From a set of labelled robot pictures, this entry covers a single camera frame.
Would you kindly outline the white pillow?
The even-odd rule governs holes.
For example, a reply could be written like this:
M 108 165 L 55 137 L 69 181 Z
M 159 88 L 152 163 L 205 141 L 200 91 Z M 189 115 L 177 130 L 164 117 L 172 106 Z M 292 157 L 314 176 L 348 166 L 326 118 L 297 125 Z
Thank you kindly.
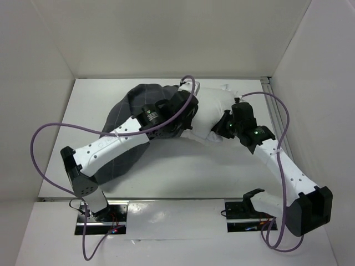
M 199 86 L 197 92 L 197 113 L 194 116 L 191 130 L 185 130 L 179 136 L 201 143 L 205 146 L 219 146 L 223 137 L 212 131 L 212 128 L 222 118 L 224 111 L 231 109 L 239 91 L 228 87 L 206 88 Z

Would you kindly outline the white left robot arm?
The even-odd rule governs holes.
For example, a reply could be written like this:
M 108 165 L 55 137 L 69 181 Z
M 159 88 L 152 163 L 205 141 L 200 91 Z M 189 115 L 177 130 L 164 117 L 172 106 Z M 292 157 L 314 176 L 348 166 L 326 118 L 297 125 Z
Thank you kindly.
M 198 100 L 186 90 L 177 91 L 169 100 L 146 104 L 135 115 L 93 143 L 76 150 L 67 146 L 60 152 L 74 195 L 89 207 L 96 221 L 105 220 L 111 208 L 99 188 L 95 174 L 113 159 L 150 140 L 170 139 L 191 129 Z

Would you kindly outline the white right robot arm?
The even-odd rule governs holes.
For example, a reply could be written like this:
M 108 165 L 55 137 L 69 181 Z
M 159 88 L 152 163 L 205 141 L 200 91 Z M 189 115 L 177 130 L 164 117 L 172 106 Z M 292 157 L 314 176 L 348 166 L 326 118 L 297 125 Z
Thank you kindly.
M 290 204 L 286 208 L 286 227 L 296 237 L 328 223 L 331 219 L 333 194 L 310 180 L 279 148 L 278 141 L 266 126 L 258 126 L 249 103 L 236 102 L 225 110 L 213 132 L 227 139 L 237 137 L 286 185 Z

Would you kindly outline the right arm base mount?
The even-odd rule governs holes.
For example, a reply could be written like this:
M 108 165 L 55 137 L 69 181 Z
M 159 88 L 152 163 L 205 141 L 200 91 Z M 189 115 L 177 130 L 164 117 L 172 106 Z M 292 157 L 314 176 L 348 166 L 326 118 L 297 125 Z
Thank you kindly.
M 229 233 L 257 232 L 273 219 L 273 216 L 267 213 L 248 213 L 241 201 L 226 201 L 220 214 L 226 218 Z

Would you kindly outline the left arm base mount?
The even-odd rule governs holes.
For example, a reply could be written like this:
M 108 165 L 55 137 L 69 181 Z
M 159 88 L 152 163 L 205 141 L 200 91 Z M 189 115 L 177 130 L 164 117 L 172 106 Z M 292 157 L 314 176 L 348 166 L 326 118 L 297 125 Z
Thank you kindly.
M 84 203 L 71 200 L 69 207 L 77 211 L 77 220 L 75 224 L 74 234 L 76 236 L 83 235 L 84 220 L 87 219 L 86 235 L 105 235 L 110 232 L 112 235 L 126 234 L 126 221 L 128 214 L 128 202 L 109 201 L 110 211 L 104 218 L 96 219 L 93 213 L 88 209 L 85 214 Z

